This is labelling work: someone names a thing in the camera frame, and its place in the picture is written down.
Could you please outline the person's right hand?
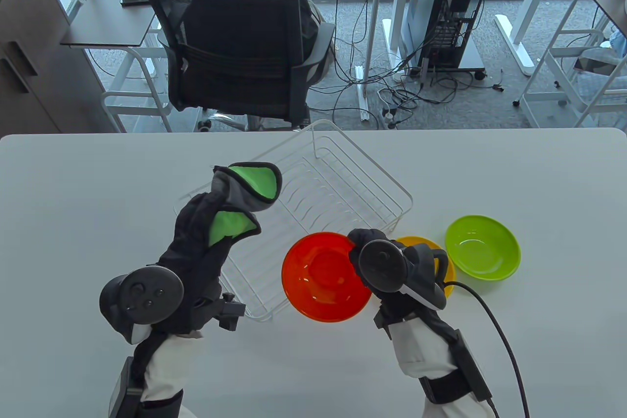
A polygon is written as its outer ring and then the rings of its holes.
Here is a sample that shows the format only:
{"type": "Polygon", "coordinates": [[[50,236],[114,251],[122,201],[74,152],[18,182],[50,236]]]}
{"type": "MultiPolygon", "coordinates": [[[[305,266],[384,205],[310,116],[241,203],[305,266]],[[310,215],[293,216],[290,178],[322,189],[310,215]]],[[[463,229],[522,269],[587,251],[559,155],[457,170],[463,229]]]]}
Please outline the person's right hand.
{"type": "Polygon", "coordinates": [[[456,331],[438,315],[446,307],[448,255],[426,244],[405,246],[380,230],[356,228],[348,234],[354,248],[349,260],[363,285],[379,301],[374,322],[390,335],[390,327],[419,318],[447,344],[456,331]]]}

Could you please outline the person's left hand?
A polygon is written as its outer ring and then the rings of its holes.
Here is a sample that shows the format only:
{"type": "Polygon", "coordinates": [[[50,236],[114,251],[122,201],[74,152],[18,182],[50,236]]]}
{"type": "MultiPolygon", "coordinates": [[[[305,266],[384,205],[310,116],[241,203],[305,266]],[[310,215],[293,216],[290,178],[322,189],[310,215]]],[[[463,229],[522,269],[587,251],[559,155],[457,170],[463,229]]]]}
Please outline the person's left hand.
{"type": "Polygon", "coordinates": [[[210,228],[227,197],[224,189],[197,194],[177,216],[174,239],[156,265],[179,277],[184,294],[174,313],[153,324],[152,330],[189,335],[201,330],[222,308],[219,276],[231,241],[222,239],[211,244],[210,228]]]}

